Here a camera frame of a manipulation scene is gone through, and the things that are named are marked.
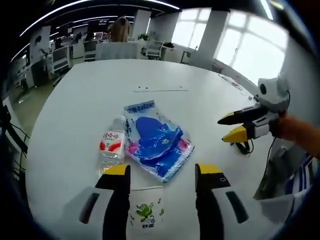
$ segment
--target desk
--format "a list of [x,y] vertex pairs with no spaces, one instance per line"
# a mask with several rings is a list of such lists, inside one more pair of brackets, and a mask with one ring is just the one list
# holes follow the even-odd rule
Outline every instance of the desk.
[[[189,91],[134,92],[138,87],[177,86]],[[165,184],[162,239],[199,239],[195,164],[216,164],[235,190],[251,197],[264,174],[270,134],[254,140],[250,156],[239,155],[221,141],[234,126],[217,121],[254,104],[244,91],[215,72],[173,62],[118,59],[75,65],[48,97],[29,142],[26,189],[34,219],[51,229],[68,201],[95,186],[99,143],[108,125],[124,106],[154,100],[165,116],[189,132],[195,145],[190,158]],[[126,162],[131,165],[131,189],[160,185],[136,162]]]

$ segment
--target ceiling light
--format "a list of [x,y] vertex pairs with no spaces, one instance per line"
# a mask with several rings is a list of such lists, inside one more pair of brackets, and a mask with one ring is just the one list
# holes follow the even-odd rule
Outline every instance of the ceiling light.
[[28,26],[21,34],[20,34],[20,37],[25,34],[26,31],[28,31],[30,28],[32,28],[34,25],[36,25],[37,23],[39,23],[41,20],[45,19],[46,17],[62,10],[62,9],[65,9],[65,8],[68,8],[70,6],[73,6],[73,5],[76,5],[76,4],[81,4],[81,3],[84,3],[84,2],[88,2],[88,1],[91,1],[91,0],[79,0],[79,1],[75,1],[75,2],[72,2],[72,3],[69,3],[67,5],[64,5],[64,6],[61,6],[61,7],[58,7],[57,9],[47,13],[46,15],[40,17],[37,21],[35,21],[34,23],[32,23],[30,26]]
[[14,55],[14,57],[11,59],[10,62],[12,62],[16,56],[18,56],[19,53],[21,53],[26,47],[28,47],[30,45],[30,43],[28,43],[27,45],[25,45],[20,51],[18,51],[18,53],[16,55]]
[[72,28],[78,28],[78,27],[82,27],[82,26],[86,26],[86,25],[88,25],[88,23],[86,23],[86,24],[82,24],[82,25],[79,25],[79,26],[73,26]]
[[285,6],[283,6],[281,3],[279,2],[276,2],[276,1],[272,1],[272,0],[269,0],[269,2],[277,9],[279,10],[283,10],[285,9]]
[[271,10],[269,8],[269,5],[267,3],[267,0],[260,0],[263,8],[264,8],[264,11],[267,15],[267,17],[270,19],[270,20],[273,20],[274,18],[272,17],[272,13],[271,13]]
[[54,35],[57,35],[59,32],[56,32],[54,34],[51,34],[50,37],[54,36]]
[[97,16],[97,17],[91,17],[91,18],[86,18],[86,19],[81,19],[74,21],[73,23],[78,23],[78,22],[83,22],[87,20],[93,20],[93,19],[103,19],[103,18],[117,18],[118,16]]
[[179,8],[179,7],[177,7],[177,6],[173,6],[173,5],[168,4],[168,3],[165,3],[165,2],[163,2],[163,1],[157,1],[157,0],[145,0],[145,1],[153,2],[153,3],[156,3],[156,4],[166,5],[166,6],[170,7],[170,8],[177,9],[177,10],[179,10],[179,9],[180,9],[180,8]]
[[148,34],[149,26],[150,26],[151,17],[149,17],[148,26],[146,26],[145,33]]

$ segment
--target human arm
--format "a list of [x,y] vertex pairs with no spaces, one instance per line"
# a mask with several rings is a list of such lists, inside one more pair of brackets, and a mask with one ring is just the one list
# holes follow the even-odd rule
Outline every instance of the human arm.
[[276,137],[295,142],[320,159],[320,129],[311,124],[286,115],[279,119]]
[[45,56],[48,55],[48,53],[43,48],[40,48],[40,52],[43,53]]

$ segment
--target packaged item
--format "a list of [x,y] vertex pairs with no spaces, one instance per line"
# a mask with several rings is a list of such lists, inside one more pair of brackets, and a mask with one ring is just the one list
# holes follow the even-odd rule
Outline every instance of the packaged item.
[[145,170],[167,182],[194,149],[190,136],[148,101],[124,108],[128,145],[126,153]]
[[116,117],[112,125],[102,137],[99,146],[98,173],[101,176],[104,171],[113,165],[125,162],[126,149],[126,118]]

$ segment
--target striped fabric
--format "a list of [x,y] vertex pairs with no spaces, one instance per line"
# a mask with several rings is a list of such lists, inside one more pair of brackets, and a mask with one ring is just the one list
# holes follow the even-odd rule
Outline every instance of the striped fabric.
[[319,167],[319,160],[306,153],[300,168],[287,181],[285,194],[296,194],[308,189],[312,185]]

